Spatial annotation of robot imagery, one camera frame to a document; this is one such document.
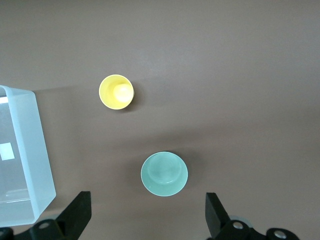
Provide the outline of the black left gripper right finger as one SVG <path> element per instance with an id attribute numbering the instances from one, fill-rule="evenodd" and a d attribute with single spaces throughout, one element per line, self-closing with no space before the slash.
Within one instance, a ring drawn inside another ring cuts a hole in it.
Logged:
<path id="1" fill-rule="evenodd" d="M 231 220 L 216 193 L 206 193 L 205 220 L 210 232 L 208 240 L 266 240 L 241 220 Z"/>

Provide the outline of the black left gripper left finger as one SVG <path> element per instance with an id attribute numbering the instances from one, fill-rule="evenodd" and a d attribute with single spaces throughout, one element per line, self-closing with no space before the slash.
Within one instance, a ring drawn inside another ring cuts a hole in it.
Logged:
<path id="1" fill-rule="evenodd" d="M 77 240 L 91 219 L 91 193 L 80 192 L 55 219 L 38 222 L 30 230 L 32 240 Z"/>

